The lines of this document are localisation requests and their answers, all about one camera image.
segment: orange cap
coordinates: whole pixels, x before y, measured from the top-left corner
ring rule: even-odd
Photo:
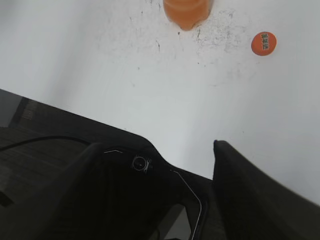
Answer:
[[[263,31],[258,33],[252,40],[252,51],[259,56],[271,54],[277,45],[276,36],[271,32]]]

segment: white table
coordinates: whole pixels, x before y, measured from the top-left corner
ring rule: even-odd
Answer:
[[[215,0],[191,31],[161,0],[0,2],[0,88],[141,135],[211,178],[213,141],[320,204],[320,2]],[[261,31],[275,51],[251,51]]]

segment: dirty spot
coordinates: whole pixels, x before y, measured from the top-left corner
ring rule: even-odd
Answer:
[[[227,78],[228,80],[233,80],[233,79],[234,79],[234,72],[233,72],[232,70],[228,70],[228,71],[226,72],[226,78]]]
[[[254,72],[250,77],[249,77],[249,82],[251,82],[254,78],[255,78],[255,76],[257,75],[257,73],[256,72]]]
[[[237,78],[238,78],[238,79],[240,79],[240,78],[242,77],[241,64],[240,64],[240,63],[237,64],[236,74],[237,74]]]
[[[22,118],[27,119],[27,120],[31,120],[33,118],[33,115],[34,115],[33,111],[25,109],[23,111]]]
[[[252,21],[248,15],[236,13],[233,8],[221,10],[208,18],[201,29],[195,31],[198,56],[207,54],[207,51],[204,51],[207,48],[231,53],[250,45],[252,39],[248,37],[248,29]]]
[[[159,49],[159,52],[160,52],[160,44],[159,44],[159,42],[157,40],[155,40],[155,41],[158,44],[158,49]]]
[[[209,84],[208,86],[216,88],[216,87],[220,87],[221,85],[226,85],[226,84],[228,84],[228,83],[227,82],[220,82],[217,84]]]

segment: black cable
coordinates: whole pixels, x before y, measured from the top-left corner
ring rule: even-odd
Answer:
[[[77,137],[73,137],[73,136],[43,136],[43,137],[32,138],[29,140],[25,140],[25,141],[17,142],[17,143],[8,145],[8,146],[1,147],[0,152],[8,150],[8,149],[19,147],[21,145],[30,144],[30,143],[34,143],[34,142],[40,142],[40,141],[46,141],[46,140],[51,140],[51,139],[70,140],[70,141],[75,141],[75,142],[84,144],[86,146],[90,145],[90,142],[82,140]]]

